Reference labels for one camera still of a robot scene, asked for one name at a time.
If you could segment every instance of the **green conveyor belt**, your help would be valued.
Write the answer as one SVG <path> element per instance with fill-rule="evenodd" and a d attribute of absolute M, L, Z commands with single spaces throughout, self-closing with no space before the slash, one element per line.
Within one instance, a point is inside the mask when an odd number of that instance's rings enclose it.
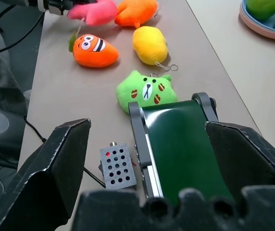
<path fill-rule="evenodd" d="M 231 198 L 224 184 L 196 101 L 143 108 L 163 195 L 177 204 L 178 192 L 193 187 L 206 199 Z"/>

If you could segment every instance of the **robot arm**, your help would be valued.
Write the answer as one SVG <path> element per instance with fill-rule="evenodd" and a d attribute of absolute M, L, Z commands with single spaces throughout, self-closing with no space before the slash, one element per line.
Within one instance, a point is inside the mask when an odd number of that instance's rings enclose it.
<path fill-rule="evenodd" d="M 1 0 L 10 5 L 38 7 L 42 12 L 63 15 L 64 10 L 70 10 L 75 4 L 95 3 L 96 0 Z"/>

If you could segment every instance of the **gray perforated box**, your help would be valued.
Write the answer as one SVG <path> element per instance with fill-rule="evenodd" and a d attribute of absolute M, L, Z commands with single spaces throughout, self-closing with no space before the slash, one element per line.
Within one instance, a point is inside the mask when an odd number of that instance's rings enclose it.
<path fill-rule="evenodd" d="M 100 150 L 102 173 L 107 189 L 123 189 L 137 184 L 127 144 Z"/>

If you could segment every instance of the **pink plush toy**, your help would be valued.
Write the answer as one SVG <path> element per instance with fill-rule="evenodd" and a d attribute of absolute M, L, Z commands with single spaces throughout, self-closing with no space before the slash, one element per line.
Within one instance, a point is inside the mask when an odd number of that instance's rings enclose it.
<path fill-rule="evenodd" d="M 70 19 L 85 19 L 89 26 L 100 26 L 114 21 L 117 7 L 112 0 L 97 0 L 96 3 L 75 5 L 67 14 Z"/>

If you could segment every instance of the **yellow plush toy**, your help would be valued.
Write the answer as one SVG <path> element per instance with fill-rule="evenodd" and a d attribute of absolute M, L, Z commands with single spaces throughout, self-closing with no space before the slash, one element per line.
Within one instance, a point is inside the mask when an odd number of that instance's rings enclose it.
<path fill-rule="evenodd" d="M 168 49 L 158 28 L 142 26 L 133 33 L 133 48 L 142 62 L 156 65 L 166 59 Z"/>

